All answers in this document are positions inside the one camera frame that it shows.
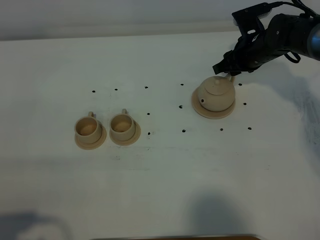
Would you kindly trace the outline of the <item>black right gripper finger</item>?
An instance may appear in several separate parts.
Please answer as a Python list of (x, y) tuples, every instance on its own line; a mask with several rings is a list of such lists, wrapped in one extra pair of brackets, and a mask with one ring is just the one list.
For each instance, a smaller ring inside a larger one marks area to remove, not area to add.
[(231, 76), (237, 76), (237, 75), (239, 75), (239, 74), (241, 74), (242, 72), (241, 71), (230, 71), (229, 72), (229, 74), (231, 75)]
[(213, 65), (212, 68), (214, 73), (218, 75), (222, 73), (229, 73), (228, 66), (228, 62), (223, 59), (219, 63)]

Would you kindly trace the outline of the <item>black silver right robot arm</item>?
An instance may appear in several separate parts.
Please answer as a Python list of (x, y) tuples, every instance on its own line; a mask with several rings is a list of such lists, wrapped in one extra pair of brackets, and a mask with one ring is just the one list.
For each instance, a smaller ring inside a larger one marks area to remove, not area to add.
[(258, 17), (236, 16), (241, 32), (234, 49), (224, 54), (223, 60), (212, 68), (215, 74), (253, 72), (263, 64), (282, 55), (293, 63), (300, 56), (320, 59), (320, 18), (277, 14), (267, 28)]

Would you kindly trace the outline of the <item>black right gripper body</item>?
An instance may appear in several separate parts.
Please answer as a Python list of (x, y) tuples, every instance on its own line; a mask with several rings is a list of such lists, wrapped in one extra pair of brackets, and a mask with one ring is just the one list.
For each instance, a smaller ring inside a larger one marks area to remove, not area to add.
[(253, 72), (278, 57), (278, 28), (269, 25), (264, 31), (241, 35), (233, 50), (223, 55), (229, 72)]

